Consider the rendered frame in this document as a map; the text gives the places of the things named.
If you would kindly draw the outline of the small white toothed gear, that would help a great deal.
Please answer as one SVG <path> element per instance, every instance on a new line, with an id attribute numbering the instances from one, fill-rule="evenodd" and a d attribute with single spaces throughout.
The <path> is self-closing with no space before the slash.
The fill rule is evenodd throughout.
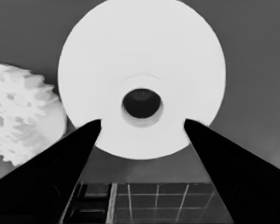
<path id="1" fill-rule="evenodd" d="M 13 65 L 0 63 L 0 87 L 7 91 L 14 91 L 24 88 L 25 79 L 31 73 Z"/>
<path id="2" fill-rule="evenodd" d="M 17 110 L 47 110 L 60 103 L 55 87 L 39 74 L 28 71 L 13 72 L 9 76 L 6 105 Z"/>
<path id="3" fill-rule="evenodd" d="M 14 166 L 28 162 L 55 142 L 54 134 L 37 126 L 13 130 L 0 127 L 0 156 Z"/>

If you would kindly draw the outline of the large thick white disc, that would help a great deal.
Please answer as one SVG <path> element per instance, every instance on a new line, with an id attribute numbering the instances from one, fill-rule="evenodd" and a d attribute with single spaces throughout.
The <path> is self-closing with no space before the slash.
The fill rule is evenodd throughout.
<path id="1" fill-rule="evenodd" d="M 99 120 L 95 145 L 130 160 L 187 147 L 185 121 L 210 126 L 226 84 L 215 30 L 179 0 L 106 0 L 74 25 L 58 63 L 74 126 Z"/>

